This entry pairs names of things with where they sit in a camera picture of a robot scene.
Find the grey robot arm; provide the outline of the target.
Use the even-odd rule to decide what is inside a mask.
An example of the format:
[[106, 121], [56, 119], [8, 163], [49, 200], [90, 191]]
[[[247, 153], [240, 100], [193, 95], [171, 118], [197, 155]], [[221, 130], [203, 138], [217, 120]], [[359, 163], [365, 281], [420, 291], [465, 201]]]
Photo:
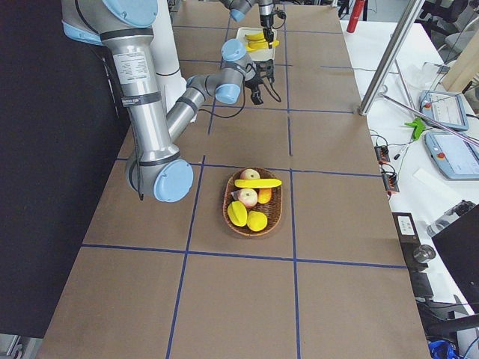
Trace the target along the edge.
[[245, 15], [257, 4], [260, 25], [263, 29], [264, 38], [271, 48], [274, 41], [274, 33], [272, 27], [274, 24], [274, 2], [271, 0], [220, 0], [226, 9], [229, 10], [230, 16], [236, 22], [244, 19]]
[[112, 54], [135, 142], [125, 167], [129, 185], [139, 197], [181, 200], [194, 174], [175, 141], [210, 97], [234, 104], [243, 87], [258, 91], [260, 75], [245, 46], [226, 41], [220, 71], [184, 79], [166, 1], [63, 1], [61, 6], [67, 37]]

